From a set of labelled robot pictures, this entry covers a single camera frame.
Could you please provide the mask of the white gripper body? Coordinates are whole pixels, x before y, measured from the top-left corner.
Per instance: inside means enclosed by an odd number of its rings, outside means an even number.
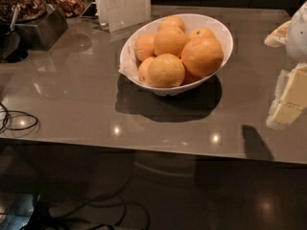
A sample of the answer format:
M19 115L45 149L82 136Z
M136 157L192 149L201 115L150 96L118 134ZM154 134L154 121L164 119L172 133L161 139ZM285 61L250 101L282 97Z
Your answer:
M287 54L298 62L307 62L307 1L293 15L287 30Z

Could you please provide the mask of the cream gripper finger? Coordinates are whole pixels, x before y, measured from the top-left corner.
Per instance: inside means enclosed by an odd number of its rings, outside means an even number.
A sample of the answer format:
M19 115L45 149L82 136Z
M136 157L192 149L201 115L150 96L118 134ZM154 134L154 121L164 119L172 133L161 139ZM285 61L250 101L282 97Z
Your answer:
M306 108L307 64L299 63L291 71L282 70L278 76L266 124L272 129L285 129Z
M269 47L284 46L290 24L291 21L287 21L276 28L272 33L268 34L264 40L264 44Z

